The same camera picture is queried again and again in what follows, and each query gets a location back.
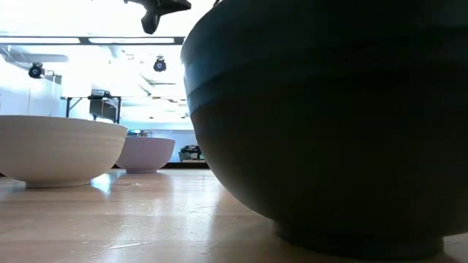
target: ceramic bowl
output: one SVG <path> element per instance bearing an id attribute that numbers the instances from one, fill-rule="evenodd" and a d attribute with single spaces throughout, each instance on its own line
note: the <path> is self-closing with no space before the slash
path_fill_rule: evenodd
<path id="1" fill-rule="evenodd" d="M 127 173 L 155 173 L 169 162 L 175 144 L 171 139 L 128 137 L 117 165 Z"/>
<path id="2" fill-rule="evenodd" d="M 181 56 L 219 181 L 330 254 L 401 262 L 468 232 L 468 9 L 449 2 L 221 1 Z"/>
<path id="3" fill-rule="evenodd" d="M 107 172 L 127 128 L 73 118 L 0 115 L 0 172 L 28 187 L 79 186 Z"/>

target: table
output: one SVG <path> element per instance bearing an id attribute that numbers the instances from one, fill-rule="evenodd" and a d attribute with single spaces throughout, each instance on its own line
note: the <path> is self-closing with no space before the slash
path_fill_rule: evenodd
<path id="1" fill-rule="evenodd" d="M 209 170 L 160 172 L 113 170 L 92 186 L 55 189 L 0 178 L 0 262 L 359 262 L 280 240 Z M 468 235 L 445 242 L 446 254 L 418 263 L 468 262 Z"/>
<path id="2" fill-rule="evenodd" d="M 120 123 L 120 114 L 121 114 L 121 108 L 122 108 L 122 97 L 121 96 L 97 96 L 97 95 L 90 95 L 90 96 L 74 96 L 74 97 L 60 97 L 60 99 L 64 99 L 67 101 L 67 108 L 65 111 L 65 117 L 68 118 L 70 116 L 70 110 L 72 110 L 76 104 L 80 103 L 82 99 L 88 99 L 88 100 L 100 100 L 100 101 L 107 101 L 111 99 L 117 99 L 117 105 L 116 105 L 116 117 L 114 123 L 119 124 Z M 77 101 L 71 105 L 70 103 L 72 102 L 73 99 L 77 99 Z"/>

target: white wall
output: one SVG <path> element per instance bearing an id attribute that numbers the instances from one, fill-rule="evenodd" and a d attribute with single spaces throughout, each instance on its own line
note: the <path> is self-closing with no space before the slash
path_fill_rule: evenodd
<path id="1" fill-rule="evenodd" d="M 64 72 L 64 76 L 62 77 L 62 96 L 68 97 L 80 97 L 84 96 L 87 97 L 91 95 L 92 89 L 92 81 L 90 74 L 86 74 L 83 72 L 83 65 L 86 65 L 86 60 L 81 61 L 75 58 L 69 58 L 70 61 L 67 65 L 67 70 Z M 78 99 L 73 99 L 70 102 L 70 107 L 73 106 Z M 67 110 L 67 106 L 63 108 L 63 116 L 65 116 L 65 112 Z M 71 110 L 70 115 L 71 118 L 82 118 L 89 120 L 91 115 L 89 114 L 89 100 L 82 99 L 78 102 Z"/>
<path id="2" fill-rule="evenodd" d="M 0 115 L 62 116 L 60 95 L 60 85 L 34 80 L 0 58 Z"/>
<path id="3" fill-rule="evenodd" d="M 182 147 L 186 145 L 198 145 L 194 131 L 155 130 L 151 136 L 175 140 L 173 155 L 170 157 L 169 162 L 181 161 L 178 152 L 181 151 Z"/>
<path id="4" fill-rule="evenodd" d="M 150 130 L 172 130 L 172 131 L 192 131 L 193 125 L 189 119 L 179 122 L 143 122 L 129 119 L 121 119 L 120 124 L 129 129 L 150 129 Z"/>

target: ceiling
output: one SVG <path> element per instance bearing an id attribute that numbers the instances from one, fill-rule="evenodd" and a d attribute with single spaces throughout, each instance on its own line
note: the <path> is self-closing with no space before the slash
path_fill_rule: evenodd
<path id="1" fill-rule="evenodd" d="M 186 36 L 214 0 L 162 17 L 154 36 Z M 145 36 L 145 9 L 124 0 L 0 0 L 0 35 Z"/>
<path id="2" fill-rule="evenodd" d="M 185 37 L 213 5 L 214 0 L 191 0 L 192 9 L 162 17 L 155 37 Z M 147 37 L 140 19 L 145 10 L 123 0 L 0 0 L 0 36 L 93 36 Z M 71 67 L 83 69 L 94 88 L 109 90 L 114 96 L 169 96 L 185 99 L 181 46 L 0 46 L 15 60 L 30 63 L 38 55 L 47 70 L 66 77 Z M 56 59 L 62 55 L 68 62 Z M 155 72 L 157 56 L 164 56 L 165 72 Z M 174 115 L 180 118 L 186 104 Z M 173 113 L 174 104 L 134 99 L 124 103 L 124 118 L 155 110 Z"/>

